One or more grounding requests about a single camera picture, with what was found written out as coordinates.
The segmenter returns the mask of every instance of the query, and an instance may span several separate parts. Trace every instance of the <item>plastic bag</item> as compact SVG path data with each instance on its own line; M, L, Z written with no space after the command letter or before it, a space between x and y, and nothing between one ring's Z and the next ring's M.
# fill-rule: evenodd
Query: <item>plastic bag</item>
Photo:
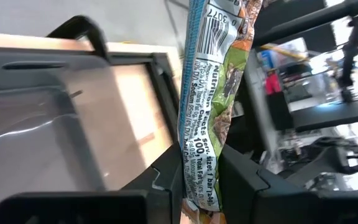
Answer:
M183 211L195 223L224 223L217 213L218 158L261 6L262 0L190 1L178 138L187 196Z

